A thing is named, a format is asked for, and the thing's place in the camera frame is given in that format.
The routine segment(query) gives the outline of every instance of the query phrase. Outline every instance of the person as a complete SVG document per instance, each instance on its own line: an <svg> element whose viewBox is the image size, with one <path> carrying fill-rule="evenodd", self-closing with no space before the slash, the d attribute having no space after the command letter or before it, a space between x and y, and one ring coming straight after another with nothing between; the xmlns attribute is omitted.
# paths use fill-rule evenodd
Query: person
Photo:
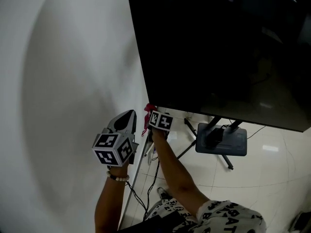
<svg viewBox="0 0 311 233"><path fill-rule="evenodd" d="M266 223L258 212L229 200L210 200L200 192L191 175L175 156L163 131L153 128L152 139L172 197L164 189L159 188L162 201L150 210L145 223L156 216L165 218L172 213L177 213L182 217L182 223L174 225L169 232L263 233L266 231ZM111 167L110 173L115 177L125 178L127 165ZM107 178L95 210L96 233L118 230L124 187L125 182ZM152 232L151 228L152 226L149 226L148 232Z"/></svg>

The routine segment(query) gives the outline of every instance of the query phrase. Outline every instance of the cable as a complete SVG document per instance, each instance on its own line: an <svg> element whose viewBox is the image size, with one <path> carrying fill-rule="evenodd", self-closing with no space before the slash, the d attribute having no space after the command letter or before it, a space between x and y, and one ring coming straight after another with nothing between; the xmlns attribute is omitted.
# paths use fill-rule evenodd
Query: cable
<svg viewBox="0 0 311 233"><path fill-rule="evenodd" d="M160 166L160 161L157 162L157 167L156 167L156 171L155 171L154 181L151 184L151 186L149 187L148 192L147 192L147 208L146 208L146 212L145 212L144 217L143 217L143 221L146 220L146 217L147 217L147 214L148 214L148 211L149 211L149 202L150 202L149 201L149 195L150 195L150 192L151 192L152 188L154 187L154 185L156 183L156 177L157 177L157 172L159 171L159 166Z"/></svg>
<svg viewBox="0 0 311 233"><path fill-rule="evenodd" d="M254 134L256 134L258 131L260 131L260 130L257 130L255 133L253 133L249 138L251 138Z"/></svg>
<svg viewBox="0 0 311 233"><path fill-rule="evenodd" d="M149 187L148 192L147 192L147 206L145 206L144 202L143 202L143 201L141 200L141 198L137 195L137 193L135 192L134 188L130 185L130 183L129 183L128 181L126 182L126 185L131 189L131 191L132 191L134 197L136 198L137 202L142 206L142 208L143 208L144 211L145 211L145 214L144 214L144 217L143 217L143 221L146 220L146 216L147 216L148 211L149 211L149 195L150 195L150 192L151 192L152 188L154 187L154 185L155 185L155 183L156 183L156 177L157 177L157 173L158 173L158 170L159 170L159 166L160 166L160 161L158 161L158 163L157 163L154 181L153 181L153 183L151 184L151 186Z"/></svg>

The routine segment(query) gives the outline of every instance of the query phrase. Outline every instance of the television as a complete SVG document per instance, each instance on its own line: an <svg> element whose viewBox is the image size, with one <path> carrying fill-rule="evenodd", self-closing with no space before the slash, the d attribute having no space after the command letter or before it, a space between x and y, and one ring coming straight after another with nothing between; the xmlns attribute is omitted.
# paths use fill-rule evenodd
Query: television
<svg viewBox="0 0 311 233"><path fill-rule="evenodd" d="M293 0L129 0L151 104L303 132L307 15Z"/></svg>

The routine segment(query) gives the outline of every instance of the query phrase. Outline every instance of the white wall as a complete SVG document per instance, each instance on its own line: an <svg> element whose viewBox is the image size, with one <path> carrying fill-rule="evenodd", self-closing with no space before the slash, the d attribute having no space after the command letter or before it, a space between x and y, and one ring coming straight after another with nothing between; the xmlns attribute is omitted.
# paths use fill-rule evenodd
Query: white wall
<svg viewBox="0 0 311 233"><path fill-rule="evenodd" d="M94 232L106 171L95 135L135 109L138 156L144 141L128 0L0 0L0 18L0 229Z"/></svg>

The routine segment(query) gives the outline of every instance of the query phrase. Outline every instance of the beaded bracelet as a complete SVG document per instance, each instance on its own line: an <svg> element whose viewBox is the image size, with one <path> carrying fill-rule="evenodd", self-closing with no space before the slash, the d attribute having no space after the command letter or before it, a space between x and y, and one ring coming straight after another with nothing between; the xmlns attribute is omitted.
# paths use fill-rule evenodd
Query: beaded bracelet
<svg viewBox="0 0 311 233"><path fill-rule="evenodd" d="M130 176L128 176L128 175L127 175L127 177L125 177L125 178L116 177L116 176L112 175L112 174L110 173L110 171L107 171L107 176L108 176L109 178L115 180L115 181L123 181L123 182L125 182L125 181L128 181L128 180L130 179Z"/></svg>

